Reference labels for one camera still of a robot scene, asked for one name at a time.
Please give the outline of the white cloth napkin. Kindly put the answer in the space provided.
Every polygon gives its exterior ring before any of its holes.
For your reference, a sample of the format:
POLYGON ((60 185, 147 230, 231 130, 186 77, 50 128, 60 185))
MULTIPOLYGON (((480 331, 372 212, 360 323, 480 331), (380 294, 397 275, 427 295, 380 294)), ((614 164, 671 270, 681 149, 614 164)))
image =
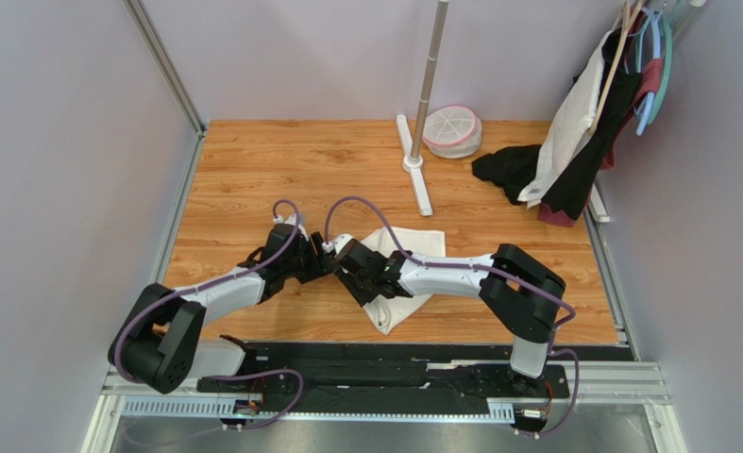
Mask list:
MULTIPOLYGON (((415 230, 402 227, 393 227, 393 231, 405 250, 433 257, 446 255, 446 236, 438 230, 415 230)), ((372 232, 361 243, 372 251, 389 256, 397 251, 391 234, 385 227, 372 232)), ((416 313, 432 298, 431 294, 413 297, 385 298, 381 295, 363 305, 375 329, 383 335, 391 331, 408 317, 416 313)))

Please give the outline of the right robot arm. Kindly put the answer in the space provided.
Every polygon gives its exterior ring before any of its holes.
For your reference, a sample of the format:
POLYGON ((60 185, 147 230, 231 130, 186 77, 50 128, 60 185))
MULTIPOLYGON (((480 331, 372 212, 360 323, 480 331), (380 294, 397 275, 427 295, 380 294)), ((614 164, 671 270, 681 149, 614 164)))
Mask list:
POLYGON ((378 297, 449 295, 480 300, 514 336, 510 368, 524 378, 543 375, 565 281, 514 244, 472 258, 410 251, 384 256, 350 235, 335 241, 330 266, 362 306, 378 297))

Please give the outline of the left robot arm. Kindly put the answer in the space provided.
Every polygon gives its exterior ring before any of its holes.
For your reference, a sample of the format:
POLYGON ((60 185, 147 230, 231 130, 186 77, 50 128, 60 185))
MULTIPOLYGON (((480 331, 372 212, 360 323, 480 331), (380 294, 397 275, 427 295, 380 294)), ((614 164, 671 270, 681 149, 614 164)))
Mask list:
POLYGON ((110 364, 130 382, 173 392, 194 370, 203 327, 266 302, 290 279, 305 284, 326 276, 323 243, 319 232, 280 223, 265 245, 224 276, 176 289, 147 285, 110 345, 110 364))

